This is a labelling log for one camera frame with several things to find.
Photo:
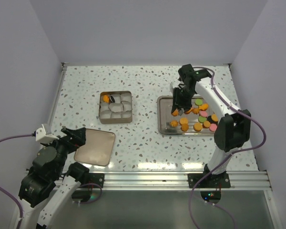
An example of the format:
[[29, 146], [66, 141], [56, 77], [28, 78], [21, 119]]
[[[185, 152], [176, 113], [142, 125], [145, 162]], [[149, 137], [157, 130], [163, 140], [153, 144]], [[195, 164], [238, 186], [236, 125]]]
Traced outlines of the black sandwich cookie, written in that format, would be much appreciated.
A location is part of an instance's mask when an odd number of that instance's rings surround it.
[[114, 96], [110, 95], [109, 99], [110, 99], [111, 103], [116, 103], [116, 100], [115, 100]]

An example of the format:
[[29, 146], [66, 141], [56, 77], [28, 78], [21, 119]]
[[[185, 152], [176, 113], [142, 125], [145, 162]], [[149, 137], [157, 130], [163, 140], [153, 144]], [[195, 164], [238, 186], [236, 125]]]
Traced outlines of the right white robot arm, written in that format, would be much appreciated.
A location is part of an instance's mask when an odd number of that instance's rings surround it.
[[234, 105], [214, 83], [214, 71], [207, 68], [194, 70], [191, 64], [178, 70], [180, 84], [172, 87], [173, 103], [171, 113], [186, 113], [192, 108], [192, 98], [198, 94], [208, 103], [218, 118], [214, 133], [215, 152], [207, 163], [209, 172], [203, 175], [207, 187], [219, 183], [219, 174], [226, 171], [233, 150], [241, 148], [249, 140], [251, 114]]

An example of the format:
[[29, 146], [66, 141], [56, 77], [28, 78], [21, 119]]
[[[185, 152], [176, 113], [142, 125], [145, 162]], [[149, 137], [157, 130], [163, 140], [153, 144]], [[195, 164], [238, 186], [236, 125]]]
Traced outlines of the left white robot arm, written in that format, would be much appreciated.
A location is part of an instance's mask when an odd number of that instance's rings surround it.
[[35, 131], [36, 142], [43, 145], [32, 162], [27, 176], [21, 181], [19, 199], [22, 205], [17, 229], [49, 229], [54, 217], [79, 187], [90, 181], [89, 169], [75, 162], [69, 166], [59, 189], [53, 196], [55, 182], [63, 175], [68, 154], [86, 143], [86, 128], [63, 127], [65, 136], [55, 136], [42, 125]]

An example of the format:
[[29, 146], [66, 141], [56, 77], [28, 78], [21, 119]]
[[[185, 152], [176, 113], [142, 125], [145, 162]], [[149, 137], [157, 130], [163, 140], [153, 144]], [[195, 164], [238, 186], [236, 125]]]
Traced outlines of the orange swirl cookie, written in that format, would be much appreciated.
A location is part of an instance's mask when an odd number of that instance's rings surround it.
[[178, 110], [176, 109], [175, 111], [173, 111], [173, 112], [171, 113], [171, 115], [172, 115], [172, 116], [178, 116], [178, 115], [179, 115]]

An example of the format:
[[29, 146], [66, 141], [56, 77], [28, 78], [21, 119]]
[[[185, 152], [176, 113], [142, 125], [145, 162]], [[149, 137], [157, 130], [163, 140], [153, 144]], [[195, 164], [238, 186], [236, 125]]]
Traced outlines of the metal tongs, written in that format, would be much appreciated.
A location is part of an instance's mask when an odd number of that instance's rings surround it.
[[174, 89], [178, 88], [178, 85], [179, 84], [177, 82], [170, 82], [169, 89], [170, 89], [170, 92], [171, 92], [172, 95], [174, 94]]

